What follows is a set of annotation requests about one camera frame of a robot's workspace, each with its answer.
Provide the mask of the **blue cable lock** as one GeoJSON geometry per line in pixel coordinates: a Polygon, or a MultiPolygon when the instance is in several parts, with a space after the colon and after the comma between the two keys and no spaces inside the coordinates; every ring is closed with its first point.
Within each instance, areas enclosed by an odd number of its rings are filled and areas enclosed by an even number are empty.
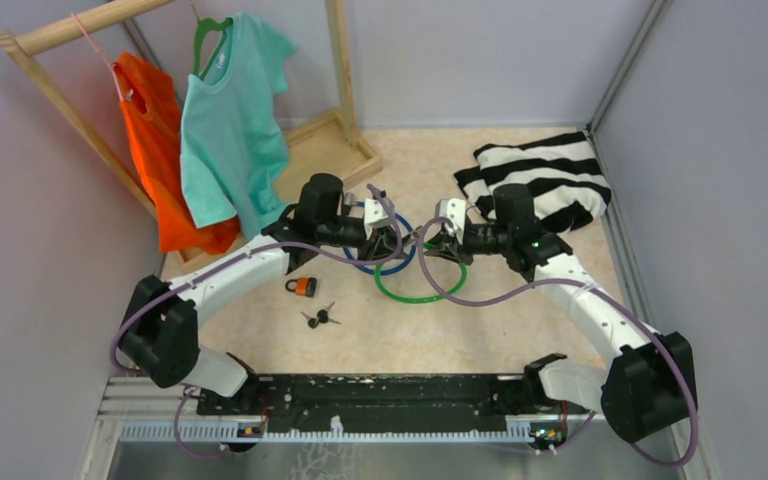
{"type": "MultiPolygon", "coordinates": [[[[356,200],[353,193],[345,193],[343,195],[341,212],[348,214],[355,206],[364,207],[365,204],[363,201],[356,200]]],[[[395,218],[402,225],[405,233],[410,234],[413,231],[413,227],[402,215],[395,213],[395,218]]],[[[406,255],[404,257],[400,257],[400,262],[396,266],[391,268],[382,268],[380,271],[381,276],[389,276],[399,273],[400,271],[404,270],[414,259],[417,251],[414,241],[411,239],[404,240],[403,245],[408,247],[406,255]]]]}

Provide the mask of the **black keys bunch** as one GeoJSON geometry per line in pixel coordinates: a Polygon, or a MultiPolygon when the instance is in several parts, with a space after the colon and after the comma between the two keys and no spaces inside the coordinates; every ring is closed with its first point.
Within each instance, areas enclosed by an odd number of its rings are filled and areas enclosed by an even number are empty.
{"type": "Polygon", "coordinates": [[[334,305],[335,303],[331,302],[326,307],[319,309],[314,315],[305,312],[301,312],[301,315],[310,329],[316,329],[319,326],[326,324],[341,325],[340,321],[330,315],[330,311],[334,305]]]}

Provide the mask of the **green cable lock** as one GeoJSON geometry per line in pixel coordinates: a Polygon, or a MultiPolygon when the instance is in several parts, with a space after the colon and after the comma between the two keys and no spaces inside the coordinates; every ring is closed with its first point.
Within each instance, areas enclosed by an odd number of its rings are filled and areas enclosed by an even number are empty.
{"type": "MultiPolygon", "coordinates": [[[[417,251],[417,248],[413,246],[409,250],[408,258],[402,261],[398,266],[395,267],[396,272],[400,272],[401,270],[403,270],[412,261],[413,257],[416,255],[416,251],[417,251]]],[[[393,293],[390,290],[388,290],[383,283],[383,280],[382,280],[382,277],[384,276],[383,270],[384,268],[382,265],[377,265],[373,269],[372,276],[379,292],[390,300],[403,303],[403,304],[419,305],[419,304],[434,303],[434,302],[438,302],[445,299],[445,296],[441,294],[435,294],[435,295],[424,296],[424,297],[405,297],[405,296],[401,296],[396,293],[393,293]]],[[[451,288],[447,290],[447,293],[449,295],[454,295],[459,290],[461,290],[467,281],[467,278],[468,278],[467,266],[464,264],[459,264],[459,271],[460,271],[460,277],[458,281],[451,288]]]]}

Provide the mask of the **orange padlock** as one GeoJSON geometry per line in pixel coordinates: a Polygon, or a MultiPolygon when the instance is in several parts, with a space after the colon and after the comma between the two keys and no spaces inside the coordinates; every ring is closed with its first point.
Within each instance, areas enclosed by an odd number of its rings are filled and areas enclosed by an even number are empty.
{"type": "Polygon", "coordinates": [[[319,280],[315,277],[299,277],[289,279],[284,284],[284,288],[287,292],[306,298],[315,297],[318,291],[318,287],[319,280]]]}

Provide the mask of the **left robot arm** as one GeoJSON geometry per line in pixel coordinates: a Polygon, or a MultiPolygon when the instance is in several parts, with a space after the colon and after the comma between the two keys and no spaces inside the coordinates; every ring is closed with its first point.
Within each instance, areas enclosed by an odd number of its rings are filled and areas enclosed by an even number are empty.
{"type": "Polygon", "coordinates": [[[260,399],[253,370],[230,353],[201,345],[200,329],[250,291],[281,279],[310,260],[355,248],[355,266],[377,265],[403,253],[404,236],[389,196],[369,185],[360,217],[349,215],[342,180],[318,173],[295,203],[242,247],[199,270],[163,281],[138,282],[109,348],[115,367],[142,374],[157,387],[195,387],[220,396],[237,414],[260,399]]]}

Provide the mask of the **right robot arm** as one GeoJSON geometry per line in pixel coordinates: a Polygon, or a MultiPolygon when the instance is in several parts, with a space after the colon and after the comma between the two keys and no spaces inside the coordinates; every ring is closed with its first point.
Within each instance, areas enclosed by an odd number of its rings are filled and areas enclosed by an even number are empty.
{"type": "Polygon", "coordinates": [[[523,398],[536,412],[561,401],[607,420],[623,441],[635,444],[684,419],[698,425],[693,353],[679,333],[663,335],[608,294],[572,247],[536,216],[523,185],[493,194],[495,217],[474,223],[461,199],[443,199],[431,225],[440,228],[427,255],[469,265],[477,255],[500,255],[534,289],[559,306],[587,337],[604,365],[552,354],[527,365],[523,398]]]}

